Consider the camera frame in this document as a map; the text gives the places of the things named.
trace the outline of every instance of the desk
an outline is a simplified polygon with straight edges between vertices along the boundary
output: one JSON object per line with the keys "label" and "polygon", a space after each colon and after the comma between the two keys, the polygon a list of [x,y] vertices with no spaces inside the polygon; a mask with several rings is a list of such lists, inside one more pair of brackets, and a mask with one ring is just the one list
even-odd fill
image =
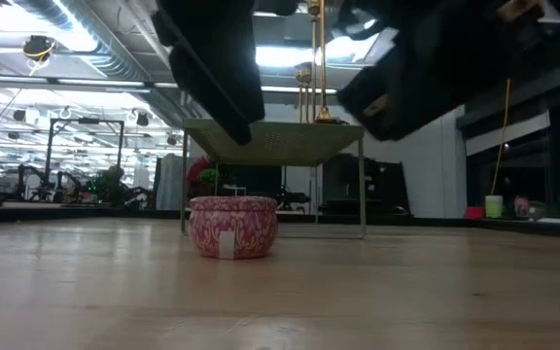
{"label": "desk", "polygon": [[[358,142],[358,173],[360,179],[360,235],[367,234],[365,196],[364,136],[361,126],[295,122],[254,122],[250,125],[252,142],[238,146],[213,120],[184,120],[183,154],[188,151],[188,136],[217,163],[241,165],[307,166],[315,168],[315,197],[319,197],[318,166],[342,150]],[[187,161],[183,162],[187,173]],[[186,177],[183,176],[183,198],[186,202]],[[318,223],[319,208],[315,208]],[[185,218],[181,232],[186,234]]]}

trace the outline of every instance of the shelf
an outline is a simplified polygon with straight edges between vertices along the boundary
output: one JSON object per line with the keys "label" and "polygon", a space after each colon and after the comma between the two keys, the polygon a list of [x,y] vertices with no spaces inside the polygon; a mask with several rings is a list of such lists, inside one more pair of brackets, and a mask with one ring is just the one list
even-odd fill
{"label": "shelf", "polygon": [[184,129],[211,158],[224,164],[316,166],[365,132],[361,126],[254,122],[252,142],[238,146],[213,120],[184,120]]}

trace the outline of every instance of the wall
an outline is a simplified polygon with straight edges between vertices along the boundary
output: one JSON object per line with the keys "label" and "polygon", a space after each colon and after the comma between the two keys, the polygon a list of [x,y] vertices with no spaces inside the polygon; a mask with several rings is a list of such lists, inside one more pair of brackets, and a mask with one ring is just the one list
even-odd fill
{"label": "wall", "polygon": [[[298,113],[292,105],[268,104],[266,121],[295,123]],[[355,123],[341,107],[331,107],[333,117]],[[458,108],[425,125],[400,142],[378,142],[365,137],[365,156],[379,161],[402,162],[411,212],[419,218],[462,218],[466,210],[466,149],[456,119]],[[191,142],[191,155],[203,152]],[[358,154],[357,143],[345,153]],[[289,167],[287,187],[292,192],[310,193],[314,198],[314,176],[309,168]],[[319,187],[322,184],[319,168]]]}

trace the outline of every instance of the ceiling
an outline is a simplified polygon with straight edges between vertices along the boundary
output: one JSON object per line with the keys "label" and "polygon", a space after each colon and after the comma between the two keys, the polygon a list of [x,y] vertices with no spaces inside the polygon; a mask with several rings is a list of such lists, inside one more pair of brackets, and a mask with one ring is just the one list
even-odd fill
{"label": "ceiling", "polygon": [[[150,22],[150,14],[156,10],[155,0],[42,1],[48,1],[50,6],[75,6],[71,14],[79,15],[80,21],[73,22],[73,30],[64,32],[47,18],[31,14],[21,6],[31,1],[12,0],[14,6],[0,6],[0,173],[5,173],[7,167],[14,167],[20,161],[44,166],[49,119],[59,117],[62,113],[67,118],[125,121],[122,159],[128,167],[125,170],[131,170],[139,163],[145,163],[154,170],[157,157],[168,152],[180,153],[180,145],[167,145],[168,133],[176,132],[176,126],[182,118],[204,118],[205,113],[176,85],[147,93],[127,91],[126,88],[97,89],[86,86],[70,90],[66,86],[53,84],[52,80],[35,87],[1,77],[26,77],[33,74],[34,77],[47,78],[117,79],[118,75],[106,73],[96,63],[114,53],[124,62],[117,68],[128,67],[121,72],[123,78],[119,80],[173,83],[165,59],[169,48],[158,44]],[[334,22],[336,10],[337,4],[332,2],[328,8],[330,23]],[[293,64],[312,59],[311,20],[305,13],[305,5],[300,4],[293,16],[254,17],[253,23],[262,84],[271,89],[295,88],[296,68]],[[40,69],[35,69],[36,63],[22,54],[23,43],[30,35],[45,35],[58,42],[48,65],[41,65]],[[370,53],[389,50],[393,36],[394,33],[385,31],[379,37],[362,43],[347,43],[342,39],[335,41],[335,44],[328,43],[331,53],[328,88],[344,87],[364,64],[371,63],[373,58],[369,56]],[[87,38],[95,39],[99,49],[93,51],[97,44],[88,42]],[[295,105],[297,99],[294,92],[264,93],[265,103]],[[26,111],[24,122],[14,119],[17,110]],[[148,126],[136,124],[139,113],[148,114]],[[287,117],[288,120],[294,119],[294,116]],[[11,132],[13,135],[17,132],[19,139],[11,139]],[[114,163],[113,153],[118,148],[118,137],[107,124],[71,123],[60,130],[53,144],[56,145],[53,159],[57,166],[92,173]]]}

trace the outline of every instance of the wooden floor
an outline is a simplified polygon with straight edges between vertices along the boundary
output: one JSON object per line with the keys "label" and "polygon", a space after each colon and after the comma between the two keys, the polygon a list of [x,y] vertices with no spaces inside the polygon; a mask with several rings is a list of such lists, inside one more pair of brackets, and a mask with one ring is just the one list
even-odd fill
{"label": "wooden floor", "polygon": [[382,227],[233,262],[178,226],[0,225],[0,349],[560,350],[560,238]]}

